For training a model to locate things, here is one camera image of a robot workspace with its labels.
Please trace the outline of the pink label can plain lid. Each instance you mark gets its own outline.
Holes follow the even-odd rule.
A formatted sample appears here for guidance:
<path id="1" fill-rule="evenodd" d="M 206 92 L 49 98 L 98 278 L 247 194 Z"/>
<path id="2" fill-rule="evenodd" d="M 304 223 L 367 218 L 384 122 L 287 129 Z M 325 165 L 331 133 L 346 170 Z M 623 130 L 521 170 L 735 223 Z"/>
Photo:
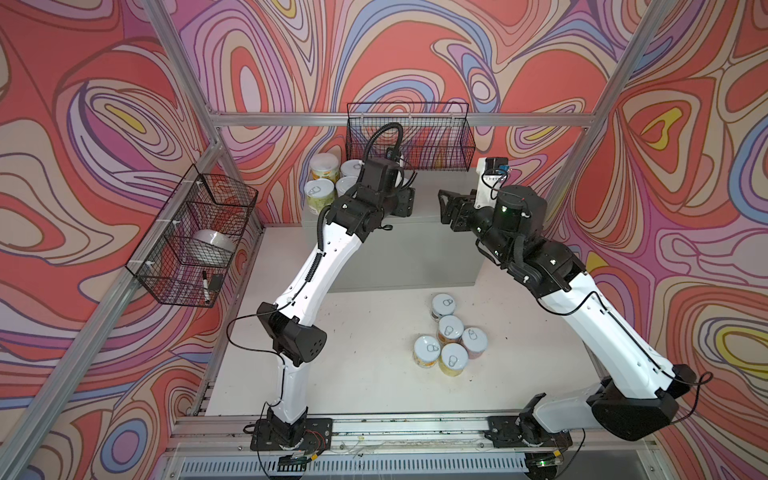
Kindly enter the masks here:
<path id="1" fill-rule="evenodd" d="M 335 184 L 337 196 L 341 197 L 345 195 L 356 183 L 357 178 L 353 176 L 344 176 L 340 178 Z"/>

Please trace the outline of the yellow orange label can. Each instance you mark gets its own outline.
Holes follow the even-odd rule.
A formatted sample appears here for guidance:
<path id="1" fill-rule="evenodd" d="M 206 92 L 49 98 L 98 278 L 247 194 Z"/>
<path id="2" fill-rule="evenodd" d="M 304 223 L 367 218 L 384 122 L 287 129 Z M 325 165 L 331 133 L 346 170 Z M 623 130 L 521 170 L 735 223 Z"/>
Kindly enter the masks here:
<path id="1" fill-rule="evenodd" d="M 327 179 L 336 183 L 341 177 L 340 166 L 340 159 L 333 153 L 317 153 L 309 160 L 313 180 Z"/>

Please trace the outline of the green label can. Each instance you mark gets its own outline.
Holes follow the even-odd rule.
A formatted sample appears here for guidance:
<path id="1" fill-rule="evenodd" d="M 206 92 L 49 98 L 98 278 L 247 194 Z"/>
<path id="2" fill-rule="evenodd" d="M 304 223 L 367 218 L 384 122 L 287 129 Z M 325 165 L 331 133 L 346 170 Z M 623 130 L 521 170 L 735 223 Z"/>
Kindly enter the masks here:
<path id="1" fill-rule="evenodd" d="M 336 199 L 335 184 L 327 178 L 308 181 L 304 186 L 304 193 L 308 208 L 315 215 L 319 215 Z"/>

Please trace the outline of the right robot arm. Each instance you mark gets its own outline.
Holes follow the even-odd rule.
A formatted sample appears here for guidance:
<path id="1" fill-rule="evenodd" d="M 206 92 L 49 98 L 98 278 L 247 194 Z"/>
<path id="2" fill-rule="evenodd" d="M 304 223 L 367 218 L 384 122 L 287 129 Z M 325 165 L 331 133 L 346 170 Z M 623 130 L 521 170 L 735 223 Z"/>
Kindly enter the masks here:
<path id="1" fill-rule="evenodd" d="M 440 220 L 470 231 L 478 251 L 525 287 L 547 313 L 559 316 L 597 357 L 607 374 L 567 394 L 539 394 L 520 416 L 528 441 L 544 434 L 602 428 L 637 441 L 679 422 L 678 400 L 699 383 L 686 364 L 674 364 L 644 340 L 596 285 L 565 244 L 543 234 L 546 201 L 531 188 L 496 193 L 441 190 Z"/>

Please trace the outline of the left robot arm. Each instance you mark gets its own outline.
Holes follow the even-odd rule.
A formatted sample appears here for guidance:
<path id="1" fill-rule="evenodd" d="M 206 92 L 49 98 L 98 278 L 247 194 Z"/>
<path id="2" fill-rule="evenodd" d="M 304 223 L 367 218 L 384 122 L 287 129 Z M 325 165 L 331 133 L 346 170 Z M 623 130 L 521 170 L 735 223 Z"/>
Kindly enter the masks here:
<path id="1" fill-rule="evenodd" d="M 268 414 L 278 425 L 297 428 L 308 411 L 309 364 L 327 342 L 315 320 L 330 287 L 366 239 L 387 228 L 385 218 L 412 211 L 415 177 L 405 177 L 409 168 L 395 156 L 364 160 L 357 182 L 321 210 L 316 245 L 294 280 L 274 302 L 258 307 L 257 318 L 283 366 L 279 400 Z"/>

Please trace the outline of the grey metal cabinet box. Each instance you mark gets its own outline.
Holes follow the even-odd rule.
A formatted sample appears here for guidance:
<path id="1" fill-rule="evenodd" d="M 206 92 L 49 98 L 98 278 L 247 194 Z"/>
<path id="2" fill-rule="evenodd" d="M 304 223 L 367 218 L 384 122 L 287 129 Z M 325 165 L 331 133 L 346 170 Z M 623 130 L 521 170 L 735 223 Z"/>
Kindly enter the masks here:
<path id="1" fill-rule="evenodd" d="M 372 233 L 345 264 L 332 293 L 422 288 L 454 288 L 476 283 L 484 257 L 470 232 L 454 232 L 440 222 L 438 192 L 467 194 L 479 178 L 470 171 L 418 174 L 412 214 L 389 216 L 390 231 Z"/>

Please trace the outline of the red label can right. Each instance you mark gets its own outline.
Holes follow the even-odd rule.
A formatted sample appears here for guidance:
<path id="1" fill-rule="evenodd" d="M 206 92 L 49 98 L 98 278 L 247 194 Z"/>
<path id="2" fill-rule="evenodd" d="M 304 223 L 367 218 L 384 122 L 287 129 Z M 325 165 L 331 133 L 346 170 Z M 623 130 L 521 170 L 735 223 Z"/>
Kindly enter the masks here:
<path id="1" fill-rule="evenodd" d="M 477 359 L 487 350 L 489 340 L 482 329 L 470 326 L 464 329 L 461 344 L 470 359 Z"/>

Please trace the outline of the silver tape roll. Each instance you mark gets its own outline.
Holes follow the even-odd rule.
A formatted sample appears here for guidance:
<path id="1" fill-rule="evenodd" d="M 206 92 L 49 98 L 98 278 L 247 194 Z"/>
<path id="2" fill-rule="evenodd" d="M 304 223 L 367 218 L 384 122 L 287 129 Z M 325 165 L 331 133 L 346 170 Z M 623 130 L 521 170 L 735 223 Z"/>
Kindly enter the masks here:
<path id="1" fill-rule="evenodd" d="M 229 253 L 234 253 L 236 250 L 236 245 L 233 240 L 228 235 L 216 230 L 198 230 L 194 233 L 193 239 Z"/>

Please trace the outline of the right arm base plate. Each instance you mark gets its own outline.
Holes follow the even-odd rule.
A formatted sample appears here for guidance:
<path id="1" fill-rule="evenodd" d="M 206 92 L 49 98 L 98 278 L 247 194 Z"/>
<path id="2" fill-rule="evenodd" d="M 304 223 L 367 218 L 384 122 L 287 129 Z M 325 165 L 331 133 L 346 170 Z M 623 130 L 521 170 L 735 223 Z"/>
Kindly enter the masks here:
<path id="1" fill-rule="evenodd" d="M 494 448 L 550 448 L 567 450 L 573 445 L 568 432 L 550 433 L 533 417 L 489 416 L 483 432 Z"/>

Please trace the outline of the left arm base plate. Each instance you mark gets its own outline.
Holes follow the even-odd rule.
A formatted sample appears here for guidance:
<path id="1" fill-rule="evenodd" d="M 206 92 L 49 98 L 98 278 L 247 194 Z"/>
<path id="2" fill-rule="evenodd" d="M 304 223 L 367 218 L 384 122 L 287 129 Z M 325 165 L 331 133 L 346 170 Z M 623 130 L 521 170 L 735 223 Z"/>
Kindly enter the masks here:
<path id="1" fill-rule="evenodd" d="M 250 450 L 320 454 L 332 446 L 332 433 L 333 419 L 329 417 L 299 420 L 295 424 L 277 418 L 260 419 L 251 432 Z"/>

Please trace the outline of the aluminium front rail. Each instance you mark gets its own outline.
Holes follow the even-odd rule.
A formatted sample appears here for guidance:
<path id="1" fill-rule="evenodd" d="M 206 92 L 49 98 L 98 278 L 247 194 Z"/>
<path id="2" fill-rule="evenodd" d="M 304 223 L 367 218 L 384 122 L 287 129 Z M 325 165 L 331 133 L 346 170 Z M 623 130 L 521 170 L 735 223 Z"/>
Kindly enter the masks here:
<path id="1" fill-rule="evenodd" d="M 497 448 L 485 436 L 489 416 L 508 411 L 331 414 L 328 455 L 385 453 L 480 453 Z M 166 454 L 247 455 L 251 437 L 243 428 L 257 415 L 192 416 L 178 420 Z"/>

